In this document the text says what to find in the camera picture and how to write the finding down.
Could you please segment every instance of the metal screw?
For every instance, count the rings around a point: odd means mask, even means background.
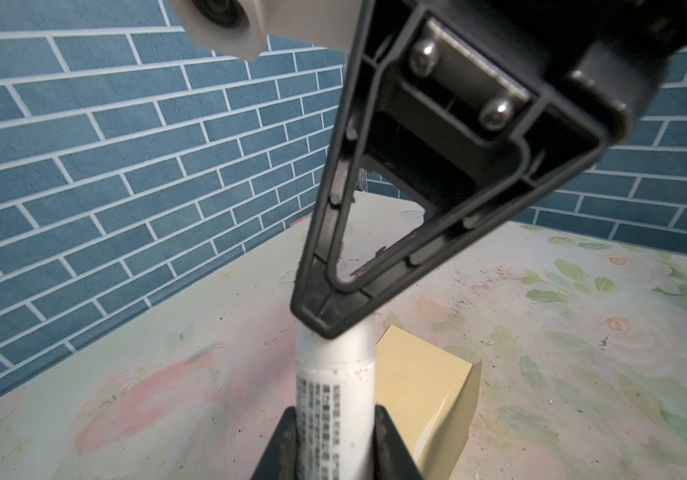
[[[490,131],[501,130],[514,116],[515,107],[506,97],[490,99],[479,112],[479,123]]]
[[[410,70],[418,77],[428,77],[439,63],[439,46],[434,38],[421,38],[410,51]]]

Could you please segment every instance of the table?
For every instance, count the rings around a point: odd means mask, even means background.
[[[344,270],[421,221],[355,206]],[[0,478],[249,478],[294,402],[308,224],[0,398]],[[483,361],[453,478],[687,478],[687,257],[507,223],[373,315]]]

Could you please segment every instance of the yellow box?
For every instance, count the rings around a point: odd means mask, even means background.
[[[376,347],[376,402],[425,480],[447,480],[469,439],[482,363],[389,326]]]

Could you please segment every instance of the glue stick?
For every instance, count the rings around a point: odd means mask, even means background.
[[[334,340],[298,322],[296,424],[300,480],[372,480],[376,408],[375,324]]]

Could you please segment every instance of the blue brick wall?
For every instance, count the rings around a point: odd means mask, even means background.
[[[0,0],[0,395],[309,214],[341,83],[166,2]]]
[[[373,172],[368,191],[404,197]],[[687,47],[634,134],[516,220],[687,254]]]

